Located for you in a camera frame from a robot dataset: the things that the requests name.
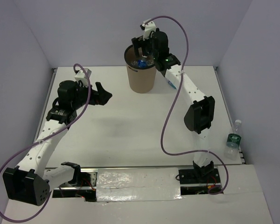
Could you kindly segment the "clear bottle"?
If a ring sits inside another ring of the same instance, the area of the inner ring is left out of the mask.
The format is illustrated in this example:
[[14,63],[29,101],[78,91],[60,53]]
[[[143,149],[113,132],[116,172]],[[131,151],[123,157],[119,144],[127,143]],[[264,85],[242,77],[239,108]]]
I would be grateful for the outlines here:
[[154,66],[154,60],[153,59],[147,59],[146,65],[147,65],[147,67]]

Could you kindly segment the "small bottle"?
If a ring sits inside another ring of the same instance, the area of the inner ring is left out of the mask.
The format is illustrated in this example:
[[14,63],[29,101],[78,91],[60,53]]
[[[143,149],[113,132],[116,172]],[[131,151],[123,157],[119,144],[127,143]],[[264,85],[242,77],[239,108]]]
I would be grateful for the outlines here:
[[140,56],[137,59],[137,65],[138,65],[139,68],[148,67],[148,57],[147,56]]

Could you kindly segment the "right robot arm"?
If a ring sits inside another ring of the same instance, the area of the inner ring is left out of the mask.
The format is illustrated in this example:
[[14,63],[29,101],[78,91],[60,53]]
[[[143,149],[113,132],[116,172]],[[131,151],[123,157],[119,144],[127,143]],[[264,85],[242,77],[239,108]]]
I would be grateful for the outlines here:
[[198,144],[198,149],[190,150],[194,154],[192,176],[197,182],[205,182],[214,170],[214,163],[209,159],[208,135],[214,119],[215,99],[199,90],[186,75],[179,59],[170,53],[165,32],[148,31],[131,42],[135,56],[151,56],[155,68],[177,87],[178,95],[185,97],[189,108],[183,121],[186,128],[197,135]]

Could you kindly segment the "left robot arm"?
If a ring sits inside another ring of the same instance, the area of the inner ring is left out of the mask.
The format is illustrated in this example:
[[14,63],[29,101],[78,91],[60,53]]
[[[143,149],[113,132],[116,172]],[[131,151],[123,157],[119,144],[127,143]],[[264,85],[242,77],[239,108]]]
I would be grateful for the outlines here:
[[100,82],[92,90],[82,81],[66,80],[59,84],[58,97],[53,101],[44,127],[31,147],[15,168],[6,168],[3,181],[9,199],[40,206],[49,192],[64,183],[77,186],[82,181],[81,167],[63,162],[55,169],[47,170],[47,163],[56,146],[69,129],[69,123],[77,117],[77,109],[84,105],[105,105],[112,94]]

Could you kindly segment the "green label bottle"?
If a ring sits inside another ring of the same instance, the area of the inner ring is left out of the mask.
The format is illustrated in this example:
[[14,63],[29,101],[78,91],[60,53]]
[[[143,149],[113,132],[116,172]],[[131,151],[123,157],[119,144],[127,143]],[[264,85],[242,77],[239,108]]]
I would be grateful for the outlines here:
[[242,139],[242,121],[235,120],[231,132],[227,136],[226,145],[224,149],[224,155],[226,158],[236,160],[239,152],[240,142]]

